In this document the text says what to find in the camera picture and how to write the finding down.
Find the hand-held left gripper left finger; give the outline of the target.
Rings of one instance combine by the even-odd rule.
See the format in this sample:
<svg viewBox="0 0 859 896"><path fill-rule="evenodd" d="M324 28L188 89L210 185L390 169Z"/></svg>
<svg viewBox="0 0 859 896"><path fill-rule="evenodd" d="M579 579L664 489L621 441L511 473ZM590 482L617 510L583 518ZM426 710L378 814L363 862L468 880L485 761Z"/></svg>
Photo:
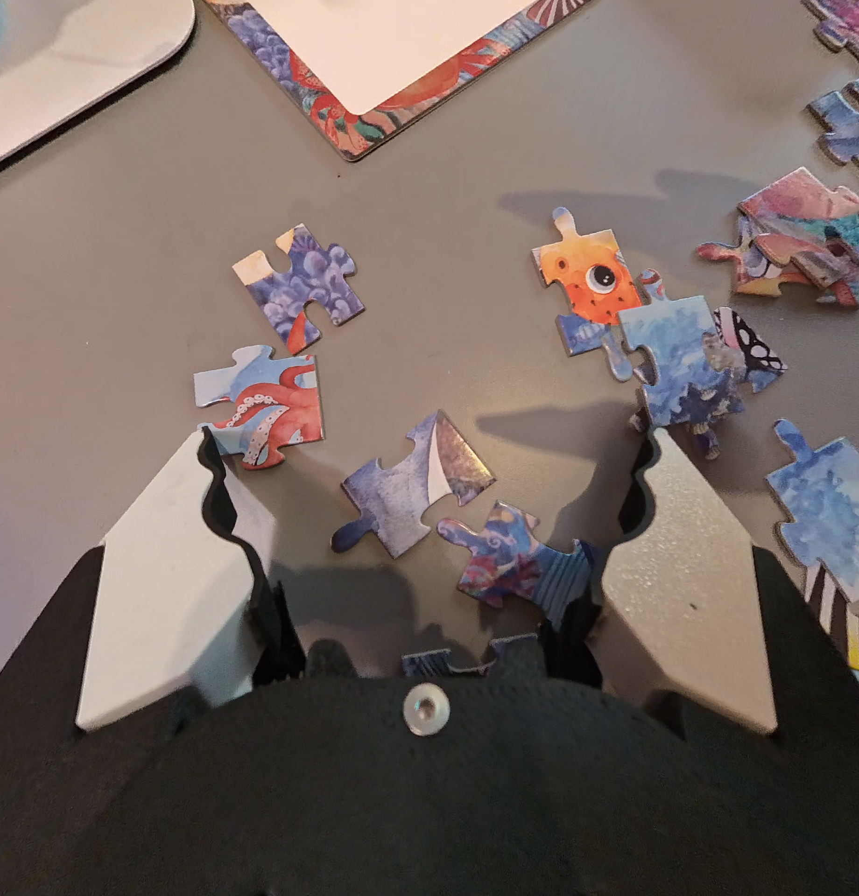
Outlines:
<svg viewBox="0 0 859 896"><path fill-rule="evenodd" d="M77 708L84 731L188 687L213 707L301 676L281 590L233 533L226 472L211 433L195 431L102 541Z"/></svg>

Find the orange fish puzzle piece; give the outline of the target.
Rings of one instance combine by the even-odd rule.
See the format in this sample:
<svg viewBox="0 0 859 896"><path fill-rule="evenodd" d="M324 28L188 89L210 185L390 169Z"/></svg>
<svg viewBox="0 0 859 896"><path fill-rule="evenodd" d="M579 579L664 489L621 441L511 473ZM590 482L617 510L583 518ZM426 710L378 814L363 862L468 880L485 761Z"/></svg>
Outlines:
<svg viewBox="0 0 859 896"><path fill-rule="evenodd" d="M532 254L545 285L557 282L569 300L570 312L557 318L564 347L570 356L603 349L613 375L625 382L632 367L616 332L619 313L644 303L615 235L612 230L580 234L565 207L554 209L552 218L561 239Z"/></svg>

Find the black white striped puzzle piece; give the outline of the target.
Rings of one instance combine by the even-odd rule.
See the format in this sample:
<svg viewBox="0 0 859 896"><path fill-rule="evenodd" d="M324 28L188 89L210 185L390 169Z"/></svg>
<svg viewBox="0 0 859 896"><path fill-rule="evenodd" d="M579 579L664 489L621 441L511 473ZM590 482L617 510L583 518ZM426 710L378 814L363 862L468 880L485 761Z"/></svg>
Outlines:
<svg viewBox="0 0 859 896"><path fill-rule="evenodd" d="M804 598L848 666L859 673L859 615L821 564L807 569Z"/></svg>

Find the light blue knobbed puzzle piece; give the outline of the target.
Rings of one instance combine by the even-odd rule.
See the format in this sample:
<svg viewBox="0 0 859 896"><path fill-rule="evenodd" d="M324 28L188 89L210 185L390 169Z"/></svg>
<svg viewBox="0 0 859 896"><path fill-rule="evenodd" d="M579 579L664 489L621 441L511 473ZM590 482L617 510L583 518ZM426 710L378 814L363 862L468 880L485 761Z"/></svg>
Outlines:
<svg viewBox="0 0 859 896"><path fill-rule="evenodd" d="M812 449L789 420L774 429L795 457L767 476L792 517L782 542L802 566L824 566L859 612L859 452L845 437Z"/></svg>

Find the blue water puzzle piece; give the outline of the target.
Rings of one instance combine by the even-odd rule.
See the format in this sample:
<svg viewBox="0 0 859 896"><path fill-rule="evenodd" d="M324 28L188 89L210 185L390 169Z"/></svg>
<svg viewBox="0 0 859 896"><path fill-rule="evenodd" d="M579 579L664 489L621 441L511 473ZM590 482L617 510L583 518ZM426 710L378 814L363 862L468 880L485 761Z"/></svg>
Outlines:
<svg viewBox="0 0 859 896"><path fill-rule="evenodd" d="M668 298L655 270L643 271L639 282L648 302L618 314L627 348L643 351L653 368L632 424L640 432L687 424L707 433L716 420L744 409L731 368L716 370L704 352L707 339L721 345L712 313L702 296Z"/></svg>

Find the black white spotted puzzle piece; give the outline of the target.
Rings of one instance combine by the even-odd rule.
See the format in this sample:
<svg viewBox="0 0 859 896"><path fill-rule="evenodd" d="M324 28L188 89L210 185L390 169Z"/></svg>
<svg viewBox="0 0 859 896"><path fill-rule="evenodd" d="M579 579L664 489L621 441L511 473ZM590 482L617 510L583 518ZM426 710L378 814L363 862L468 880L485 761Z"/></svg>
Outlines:
<svg viewBox="0 0 859 896"><path fill-rule="evenodd" d="M748 384L756 394L786 372L787 365L732 308L716 308L713 319L715 332L702 338L704 354L715 371L731 373L733 385Z"/></svg>

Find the blue purple peeling puzzle piece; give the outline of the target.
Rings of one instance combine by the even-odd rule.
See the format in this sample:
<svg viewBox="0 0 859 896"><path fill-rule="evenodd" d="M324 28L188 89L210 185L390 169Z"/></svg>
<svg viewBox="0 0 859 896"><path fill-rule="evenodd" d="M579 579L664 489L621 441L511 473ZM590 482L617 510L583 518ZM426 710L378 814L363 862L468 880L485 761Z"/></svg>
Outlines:
<svg viewBox="0 0 859 896"><path fill-rule="evenodd" d="M359 518L334 532L335 553L350 550L373 531L396 558L430 532L422 515L431 504L453 495L463 506L496 481L443 410L426 417L406 436L414 448L401 463L383 469L375 458L342 482Z"/></svg>

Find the purple coral puzzle piece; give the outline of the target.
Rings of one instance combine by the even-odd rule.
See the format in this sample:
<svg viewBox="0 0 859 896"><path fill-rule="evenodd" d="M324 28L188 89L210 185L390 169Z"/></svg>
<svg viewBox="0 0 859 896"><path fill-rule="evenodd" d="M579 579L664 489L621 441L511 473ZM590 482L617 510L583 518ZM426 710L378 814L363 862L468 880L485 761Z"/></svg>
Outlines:
<svg viewBox="0 0 859 896"><path fill-rule="evenodd" d="M278 237L276 245L289 257L287 272L275 271L261 250L232 268L285 348L297 355L321 338L321 331L307 318L308 303L319 303L336 326L365 307L346 281L356 272L356 264L341 245L323 249L303 223Z"/></svg>

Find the pink yellow puzzle piece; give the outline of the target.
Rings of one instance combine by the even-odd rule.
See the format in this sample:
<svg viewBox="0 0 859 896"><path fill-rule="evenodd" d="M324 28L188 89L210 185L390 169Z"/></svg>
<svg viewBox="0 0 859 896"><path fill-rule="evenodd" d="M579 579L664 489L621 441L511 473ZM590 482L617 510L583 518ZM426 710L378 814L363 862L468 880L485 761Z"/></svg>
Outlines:
<svg viewBox="0 0 859 896"><path fill-rule="evenodd" d="M732 262L734 265L733 292L741 295L777 298L784 284L811 282L794 264L781 267L771 262L757 247L755 234L739 229L737 245L705 242L697 246L697 255L712 262Z"/></svg>

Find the pink red puzzle piece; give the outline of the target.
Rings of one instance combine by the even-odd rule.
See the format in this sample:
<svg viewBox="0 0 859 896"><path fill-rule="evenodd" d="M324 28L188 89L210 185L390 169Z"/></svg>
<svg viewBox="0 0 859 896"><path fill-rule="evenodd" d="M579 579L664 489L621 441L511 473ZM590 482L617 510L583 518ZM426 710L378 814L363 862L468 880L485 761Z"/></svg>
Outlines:
<svg viewBox="0 0 859 896"><path fill-rule="evenodd" d="M859 257L839 239L795 252L792 263L819 290L819 301L859 308Z"/></svg>

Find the pink teal puzzle piece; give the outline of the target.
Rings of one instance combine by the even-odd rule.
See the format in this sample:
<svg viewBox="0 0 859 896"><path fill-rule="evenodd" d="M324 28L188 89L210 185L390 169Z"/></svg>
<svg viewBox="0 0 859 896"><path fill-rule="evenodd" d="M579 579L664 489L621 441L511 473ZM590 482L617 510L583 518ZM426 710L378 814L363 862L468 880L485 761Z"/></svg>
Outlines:
<svg viewBox="0 0 859 896"><path fill-rule="evenodd" d="M859 195L832 189L804 167L738 204L759 229L756 242L770 261L794 263L829 285L859 267Z"/></svg>

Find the blue wave puzzle piece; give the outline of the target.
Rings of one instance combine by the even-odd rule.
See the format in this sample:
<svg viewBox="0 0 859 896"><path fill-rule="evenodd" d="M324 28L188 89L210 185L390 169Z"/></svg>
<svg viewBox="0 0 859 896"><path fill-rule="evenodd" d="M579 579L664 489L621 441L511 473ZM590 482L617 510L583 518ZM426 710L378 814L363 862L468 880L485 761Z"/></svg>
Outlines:
<svg viewBox="0 0 859 896"><path fill-rule="evenodd" d="M822 151L839 165L859 165L859 78L845 92L829 92L807 108L826 130L818 139Z"/></svg>

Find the white metal document stand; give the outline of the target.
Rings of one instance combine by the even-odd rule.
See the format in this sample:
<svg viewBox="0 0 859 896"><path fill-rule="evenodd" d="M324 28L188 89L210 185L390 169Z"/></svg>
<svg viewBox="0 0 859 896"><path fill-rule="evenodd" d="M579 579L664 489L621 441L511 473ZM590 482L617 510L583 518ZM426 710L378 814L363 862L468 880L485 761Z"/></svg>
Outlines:
<svg viewBox="0 0 859 896"><path fill-rule="evenodd" d="M190 1L0 1L0 163L172 58Z"/></svg>

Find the pink purple puzzle piece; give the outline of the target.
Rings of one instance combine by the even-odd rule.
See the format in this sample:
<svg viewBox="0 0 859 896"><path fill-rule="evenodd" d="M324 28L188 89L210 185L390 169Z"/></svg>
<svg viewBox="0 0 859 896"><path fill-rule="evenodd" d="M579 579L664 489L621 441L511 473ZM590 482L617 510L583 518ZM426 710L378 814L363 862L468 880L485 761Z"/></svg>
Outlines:
<svg viewBox="0 0 859 896"><path fill-rule="evenodd" d="M859 1L803 1L818 18L817 39L833 52L847 49L859 60Z"/></svg>

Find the sea print puzzle frame board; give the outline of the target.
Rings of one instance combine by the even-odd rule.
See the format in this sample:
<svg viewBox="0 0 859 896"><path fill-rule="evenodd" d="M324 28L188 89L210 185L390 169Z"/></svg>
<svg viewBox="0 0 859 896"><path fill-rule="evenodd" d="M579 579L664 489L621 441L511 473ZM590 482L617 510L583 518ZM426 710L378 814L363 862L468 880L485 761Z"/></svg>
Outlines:
<svg viewBox="0 0 859 896"><path fill-rule="evenodd" d="M335 151L359 161L585 5L205 2Z"/></svg>

